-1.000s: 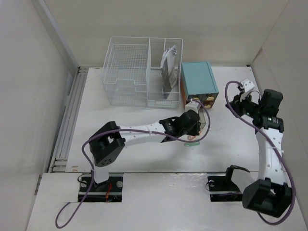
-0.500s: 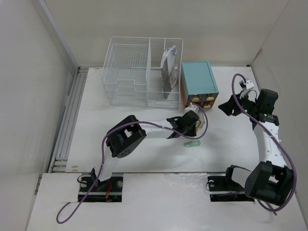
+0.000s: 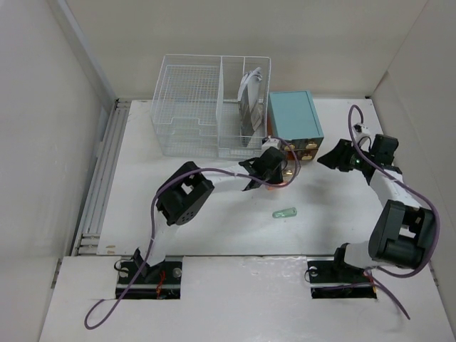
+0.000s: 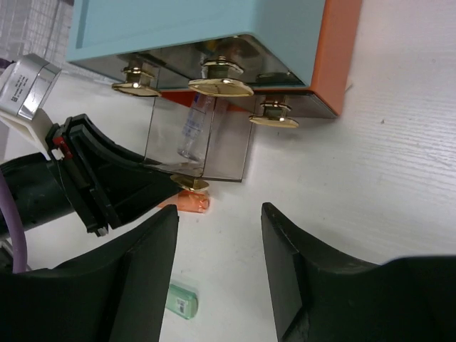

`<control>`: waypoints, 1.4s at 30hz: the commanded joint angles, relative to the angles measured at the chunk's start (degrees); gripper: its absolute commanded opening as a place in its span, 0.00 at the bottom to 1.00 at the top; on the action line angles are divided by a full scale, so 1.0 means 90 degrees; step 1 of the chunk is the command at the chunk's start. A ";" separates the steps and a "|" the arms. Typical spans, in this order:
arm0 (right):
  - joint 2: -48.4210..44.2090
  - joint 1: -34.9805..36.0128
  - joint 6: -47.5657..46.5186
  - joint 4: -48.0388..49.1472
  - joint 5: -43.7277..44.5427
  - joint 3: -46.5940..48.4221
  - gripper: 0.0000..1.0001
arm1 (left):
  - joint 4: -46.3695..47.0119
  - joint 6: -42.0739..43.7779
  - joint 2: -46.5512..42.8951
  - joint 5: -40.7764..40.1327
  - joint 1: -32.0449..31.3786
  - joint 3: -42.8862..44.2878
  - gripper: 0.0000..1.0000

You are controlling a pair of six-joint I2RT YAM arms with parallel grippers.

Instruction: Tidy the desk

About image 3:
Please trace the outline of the grey setup guide booklet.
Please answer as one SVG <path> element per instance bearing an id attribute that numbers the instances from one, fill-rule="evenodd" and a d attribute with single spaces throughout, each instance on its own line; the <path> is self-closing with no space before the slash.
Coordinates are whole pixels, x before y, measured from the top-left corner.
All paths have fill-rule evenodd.
<path id="1" fill-rule="evenodd" d="M 240 114 L 240 140 L 246 147 L 262 122 L 259 109 L 259 91 L 261 82 L 251 79 L 241 98 L 237 98 Z"/>

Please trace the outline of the teal orange drawer box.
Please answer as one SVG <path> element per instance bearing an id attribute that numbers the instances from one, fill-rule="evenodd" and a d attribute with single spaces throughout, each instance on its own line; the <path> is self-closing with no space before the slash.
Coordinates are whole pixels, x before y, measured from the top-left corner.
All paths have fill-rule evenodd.
<path id="1" fill-rule="evenodd" d="M 324 135 L 311 92 L 271 92 L 266 134 L 286 140 L 299 161 L 314 160 Z"/>

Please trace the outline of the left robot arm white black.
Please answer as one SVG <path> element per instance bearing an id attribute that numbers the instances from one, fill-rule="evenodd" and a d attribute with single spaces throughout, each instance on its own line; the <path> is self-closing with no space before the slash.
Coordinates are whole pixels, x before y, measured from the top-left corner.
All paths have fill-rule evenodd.
<path id="1" fill-rule="evenodd" d="M 263 185 L 281 187 L 285 162 L 280 150 L 269 147 L 259 157 L 224 168 L 184 163 L 152 199 L 150 241 L 146 249 L 136 249 L 133 254 L 136 276 L 146 283 L 156 280 L 176 231 L 196 217 L 213 192 L 246 192 Z"/>

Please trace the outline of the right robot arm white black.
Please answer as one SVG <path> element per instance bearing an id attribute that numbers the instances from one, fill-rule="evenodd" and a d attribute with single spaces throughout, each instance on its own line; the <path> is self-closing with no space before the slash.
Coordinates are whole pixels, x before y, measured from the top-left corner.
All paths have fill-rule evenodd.
<path id="1" fill-rule="evenodd" d="M 337 248 L 330 263 L 335 279 L 347 280 L 356 268 L 387 265 L 419 271 L 434 252 L 438 220 L 434 211 L 422 207 L 403 187 L 402 172 L 393 165 L 397 147 L 398 140 L 387 135 L 376 135 L 367 151 L 341 139 L 317 159 L 332 170 L 361 172 L 383 206 L 367 242 Z"/>

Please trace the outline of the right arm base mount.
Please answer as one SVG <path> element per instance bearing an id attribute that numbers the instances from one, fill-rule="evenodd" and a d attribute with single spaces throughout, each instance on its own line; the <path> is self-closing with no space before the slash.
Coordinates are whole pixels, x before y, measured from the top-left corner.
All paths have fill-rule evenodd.
<path id="1" fill-rule="evenodd" d="M 307 261 L 304 278 L 311 285 L 312 299 L 377 299 L 373 280 L 362 268 L 345 263 L 347 246 L 338 247 L 332 259 Z"/>

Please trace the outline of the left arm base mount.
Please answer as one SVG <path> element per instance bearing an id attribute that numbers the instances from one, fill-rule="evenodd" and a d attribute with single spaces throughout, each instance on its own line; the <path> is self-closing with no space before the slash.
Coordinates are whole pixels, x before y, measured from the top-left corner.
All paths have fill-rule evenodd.
<path id="1" fill-rule="evenodd" d="M 137 249 L 129 259 L 119 259 L 114 263 L 117 271 L 115 297 L 119 299 L 127 289 L 124 299 L 168 300 L 180 299 L 183 258 L 166 257 L 164 261 L 150 266 L 145 264 L 139 275 L 134 276 L 143 263 Z"/>

